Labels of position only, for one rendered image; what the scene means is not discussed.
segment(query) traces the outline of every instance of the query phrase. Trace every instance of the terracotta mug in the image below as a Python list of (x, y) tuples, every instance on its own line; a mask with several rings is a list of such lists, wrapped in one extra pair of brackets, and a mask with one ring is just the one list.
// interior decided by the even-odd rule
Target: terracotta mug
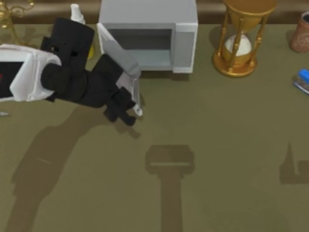
[(290, 47), (298, 53), (309, 52), (309, 12), (301, 15), (296, 31), (292, 37)]

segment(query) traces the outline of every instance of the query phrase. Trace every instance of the glue bottle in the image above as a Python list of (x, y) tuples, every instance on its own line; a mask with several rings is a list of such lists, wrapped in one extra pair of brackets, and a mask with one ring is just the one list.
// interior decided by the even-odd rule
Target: glue bottle
[[(81, 24), (86, 24), (85, 20), (84, 20), (84, 16), (79, 8), (79, 5), (77, 4), (71, 4), (71, 20), (81, 23)], [(91, 59), (94, 55), (94, 47), (93, 44), (90, 47), (90, 51), (89, 51), (89, 55), (88, 55), (88, 59)]]

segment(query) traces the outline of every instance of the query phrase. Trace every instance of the wooden hourglass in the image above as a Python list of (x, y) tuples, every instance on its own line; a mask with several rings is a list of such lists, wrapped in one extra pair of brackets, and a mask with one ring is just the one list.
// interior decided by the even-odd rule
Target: wooden hourglass
[[(213, 65), (222, 74), (243, 77), (251, 74), (257, 65), (256, 53), (262, 42), (262, 35), (268, 16), (275, 10), (277, 0), (224, 0), (226, 12), (222, 24), (219, 47), (213, 55)], [(225, 41), (228, 19), (236, 34)], [(257, 25), (254, 47), (245, 35)]]

